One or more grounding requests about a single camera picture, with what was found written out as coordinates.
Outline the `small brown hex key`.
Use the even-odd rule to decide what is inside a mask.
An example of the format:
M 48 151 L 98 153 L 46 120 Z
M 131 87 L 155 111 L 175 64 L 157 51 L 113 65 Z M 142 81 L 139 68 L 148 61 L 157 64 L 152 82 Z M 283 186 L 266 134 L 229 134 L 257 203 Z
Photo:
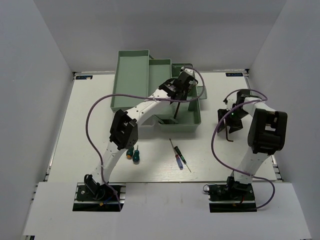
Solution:
M 173 122 L 174 122 L 175 124 L 178 123 L 178 121 L 177 121 L 177 115 L 178 115 L 178 112 L 179 112 L 179 109 L 180 109 L 180 105 L 181 105 L 181 103 L 180 103 L 180 102 L 177 102 L 177 105 L 176 105 L 176 108 L 175 108 L 175 112 L 174 112 L 174 116 L 173 116 Z

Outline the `black green precision screwdriver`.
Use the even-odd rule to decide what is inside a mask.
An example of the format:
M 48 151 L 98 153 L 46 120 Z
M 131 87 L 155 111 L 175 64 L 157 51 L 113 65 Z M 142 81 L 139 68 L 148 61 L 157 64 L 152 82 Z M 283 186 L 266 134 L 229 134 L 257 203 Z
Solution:
M 171 146 L 172 146 L 172 148 L 173 148 L 174 155 L 179 155 L 179 157 L 180 157 L 180 159 L 181 159 L 181 162 L 182 162 L 182 164 L 183 164 L 183 167 L 184 167 L 184 165 L 185 165 L 185 166 L 187 167 L 187 169 L 189 170 L 189 172 L 191 173 L 191 170 L 190 170 L 190 168 L 189 168 L 188 165 L 187 165 L 187 161 L 186 161 L 186 159 L 184 158 L 184 156 L 182 155 L 179 147 L 178 147 L 177 145 L 174 146 L 171 139 L 169 139 L 169 141 L 170 141 Z

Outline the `blue red screwdriver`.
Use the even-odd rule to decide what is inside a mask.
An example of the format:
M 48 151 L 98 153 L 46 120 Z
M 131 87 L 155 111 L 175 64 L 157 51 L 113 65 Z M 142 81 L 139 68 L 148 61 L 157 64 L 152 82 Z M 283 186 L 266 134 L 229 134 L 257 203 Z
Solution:
M 178 154 L 175 155 L 175 159 L 176 159 L 176 162 L 177 162 L 177 165 L 178 165 L 179 169 L 182 170 L 184 167 L 183 167 L 181 158 L 179 157 Z

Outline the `orange-tipped green stubby screwdriver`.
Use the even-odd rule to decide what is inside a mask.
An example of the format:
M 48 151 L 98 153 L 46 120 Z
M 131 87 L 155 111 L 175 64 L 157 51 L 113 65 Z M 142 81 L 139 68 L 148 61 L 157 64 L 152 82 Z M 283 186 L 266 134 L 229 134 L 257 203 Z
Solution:
M 134 156 L 134 153 L 135 153 L 135 148 L 134 147 L 131 147 L 130 149 L 128 149 L 127 152 L 126 152 L 127 159 L 132 160 L 133 156 Z

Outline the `large brown hex key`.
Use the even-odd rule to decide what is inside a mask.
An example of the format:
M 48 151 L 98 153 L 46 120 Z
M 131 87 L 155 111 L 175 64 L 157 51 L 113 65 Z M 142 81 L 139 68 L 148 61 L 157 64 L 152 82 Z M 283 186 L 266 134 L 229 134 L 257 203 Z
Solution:
M 234 140 L 231 140 L 229 139 L 229 132 L 228 132 L 228 125 L 227 125 L 227 121 L 224 120 L 224 125 L 225 125 L 225 137 L 226 137 L 226 140 L 230 143 L 233 143 Z

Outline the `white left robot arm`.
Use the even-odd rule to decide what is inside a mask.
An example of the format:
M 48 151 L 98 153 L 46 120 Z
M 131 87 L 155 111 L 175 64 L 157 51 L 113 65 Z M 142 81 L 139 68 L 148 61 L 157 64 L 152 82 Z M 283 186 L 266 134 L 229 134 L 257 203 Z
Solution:
M 195 72 L 196 70 L 192 67 L 183 67 L 177 78 L 166 80 L 149 97 L 124 93 L 109 94 L 101 97 L 92 105 L 86 117 L 85 134 L 98 154 L 100 165 L 96 167 L 92 174 L 87 174 L 84 177 L 84 184 L 90 196 L 99 200 L 107 193 L 106 188 L 110 188 L 113 195 L 117 194 L 116 190 L 109 185 L 110 175 L 125 150 L 132 148 L 137 143 L 139 127 L 142 123 L 172 103 L 188 103 L 199 98 L 199 96 L 196 96 L 187 99 L 188 93 L 198 84 Z M 101 154 L 90 138 L 89 120 L 95 106 L 110 97 L 128 97 L 143 99 L 143 101 L 130 109 L 116 111 L 109 131 L 109 143 L 105 153 Z

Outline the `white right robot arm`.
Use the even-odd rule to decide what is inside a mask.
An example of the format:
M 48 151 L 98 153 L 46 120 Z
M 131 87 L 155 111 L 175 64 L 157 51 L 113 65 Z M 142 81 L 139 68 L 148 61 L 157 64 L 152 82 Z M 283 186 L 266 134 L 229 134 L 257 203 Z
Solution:
M 239 166 L 227 178 L 226 195 L 236 200 L 250 191 L 253 176 L 262 163 L 285 145 L 287 120 L 286 112 L 277 111 L 265 104 L 266 97 L 251 94 L 249 89 L 236 91 L 236 99 L 226 97 L 225 109 L 217 111 L 217 132 L 223 130 L 229 134 L 243 128 L 242 119 L 252 117 L 247 136 L 248 149 Z

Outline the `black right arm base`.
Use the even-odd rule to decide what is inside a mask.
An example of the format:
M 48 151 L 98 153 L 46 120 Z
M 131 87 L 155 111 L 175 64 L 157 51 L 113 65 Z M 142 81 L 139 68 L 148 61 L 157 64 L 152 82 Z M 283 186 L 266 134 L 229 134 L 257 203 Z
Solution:
M 211 213 L 256 212 L 256 200 L 252 184 L 243 184 L 229 176 L 225 184 L 208 183 L 203 186 L 208 194 Z

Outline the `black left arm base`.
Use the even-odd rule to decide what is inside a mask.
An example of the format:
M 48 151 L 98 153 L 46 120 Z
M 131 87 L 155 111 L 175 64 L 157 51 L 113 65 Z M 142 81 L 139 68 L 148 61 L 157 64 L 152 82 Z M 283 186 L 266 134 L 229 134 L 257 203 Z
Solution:
M 73 207 L 74 212 L 120 212 L 125 203 L 126 186 L 116 184 L 111 187 L 100 184 L 91 174 L 84 176 L 77 184 Z

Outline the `green plastic toolbox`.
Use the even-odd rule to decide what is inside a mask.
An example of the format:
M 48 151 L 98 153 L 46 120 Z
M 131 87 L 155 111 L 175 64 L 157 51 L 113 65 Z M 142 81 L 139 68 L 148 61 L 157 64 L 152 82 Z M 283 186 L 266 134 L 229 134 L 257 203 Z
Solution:
M 154 59 L 149 50 L 120 50 L 114 77 L 113 94 L 149 97 L 166 80 L 176 78 L 181 67 L 192 67 L 192 63 L 173 63 L 171 59 Z M 198 85 L 188 94 L 188 99 L 200 96 L 207 98 L 207 92 Z M 110 108 L 113 112 L 128 110 L 141 103 L 140 99 L 113 96 Z M 181 103 L 174 123 L 177 103 L 173 103 L 150 117 L 145 123 L 158 123 L 160 130 L 167 133 L 195 132 L 201 124 L 200 100 Z

